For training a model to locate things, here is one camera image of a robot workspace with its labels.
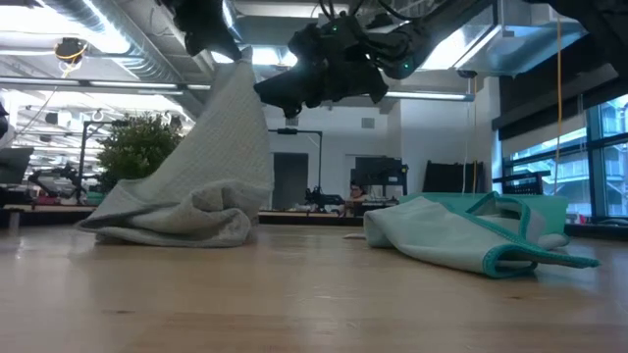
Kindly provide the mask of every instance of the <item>computer monitor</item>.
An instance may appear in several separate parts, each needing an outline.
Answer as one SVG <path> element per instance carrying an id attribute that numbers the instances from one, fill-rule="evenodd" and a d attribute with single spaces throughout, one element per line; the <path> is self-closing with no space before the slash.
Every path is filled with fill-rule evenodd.
<path id="1" fill-rule="evenodd" d="M 0 150 L 0 184 L 21 184 L 32 152 L 32 147 Z"/>
<path id="2" fill-rule="evenodd" d="M 403 163 L 389 157 L 357 157 L 351 179 L 359 185 L 402 185 Z"/>

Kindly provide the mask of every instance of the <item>towel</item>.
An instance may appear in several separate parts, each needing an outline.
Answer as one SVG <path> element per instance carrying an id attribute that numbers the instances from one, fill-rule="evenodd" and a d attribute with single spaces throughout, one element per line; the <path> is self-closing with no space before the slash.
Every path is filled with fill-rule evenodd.
<path id="1" fill-rule="evenodd" d="M 137 243 L 241 245 L 272 191 L 270 143 L 252 51 L 222 67 L 205 111 L 151 176 L 121 180 L 78 229 Z"/>
<path id="2" fill-rule="evenodd" d="M 521 275 L 539 263 L 578 269 L 599 265 L 594 259 L 552 252 L 569 239 L 565 234 L 544 233 L 545 228 L 540 213 L 497 193 L 464 212 L 418 197 L 364 215 L 364 231 L 372 247 L 393 247 L 417 260 L 489 277 Z"/>

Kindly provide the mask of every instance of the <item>green plant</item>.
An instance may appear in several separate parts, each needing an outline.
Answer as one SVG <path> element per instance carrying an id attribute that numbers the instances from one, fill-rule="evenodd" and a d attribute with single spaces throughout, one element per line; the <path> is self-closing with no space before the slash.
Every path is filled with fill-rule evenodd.
<path id="1" fill-rule="evenodd" d="M 106 170 L 100 180 L 105 191 L 120 179 L 150 176 L 179 145 L 183 139 L 179 129 L 162 124 L 162 118 L 126 116 L 127 124 L 112 125 L 111 134 L 98 140 L 103 148 L 97 157 Z"/>

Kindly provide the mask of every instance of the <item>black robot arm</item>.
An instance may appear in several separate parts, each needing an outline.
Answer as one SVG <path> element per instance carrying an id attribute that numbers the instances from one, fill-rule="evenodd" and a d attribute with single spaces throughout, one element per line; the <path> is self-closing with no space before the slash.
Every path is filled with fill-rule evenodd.
<path id="1" fill-rule="evenodd" d="M 190 55 L 210 49 L 239 59 L 236 43 L 222 21 L 222 0 L 156 1 L 175 13 Z M 313 108 L 345 97 L 368 95 L 377 103 L 388 92 L 380 70 L 395 79 L 412 75 L 441 41 L 496 3 L 436 0 L 438 7 L 428 15 L 407 18 L 385 1 L 378 0 L 404 23 L 388 33 L 371 33 L 355 18 L 355 9 L 336 17 L 333 7 L 327 11 L 319 0 L 329 22 L 320 27 L 309 25 L 294 34 L 288 49 L 298 62 L 287 72 L 255 84 L 262 102 L 282 108 L 287 118 L 298 115 L 303 105 Z M 549 4 L 578 20 L 620 75 L 628 77 L 628 0 L 524 1 Z"/>

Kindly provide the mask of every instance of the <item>teal towel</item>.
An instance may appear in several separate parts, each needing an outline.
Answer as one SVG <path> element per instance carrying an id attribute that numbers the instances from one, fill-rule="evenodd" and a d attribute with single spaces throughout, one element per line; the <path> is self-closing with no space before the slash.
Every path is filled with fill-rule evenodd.
<path id="1" fill-rule="evenodd" d="M 578 269 L 599 265 L 594 259 L 551 252 L 569 239 L 546 228 L 541 213 L 496 192 L 465 211 L 420 196 L 364 216 L 372 247 L 394 247 L 417 260 L 489 277 L 521 275 L 539 263 Z"/>

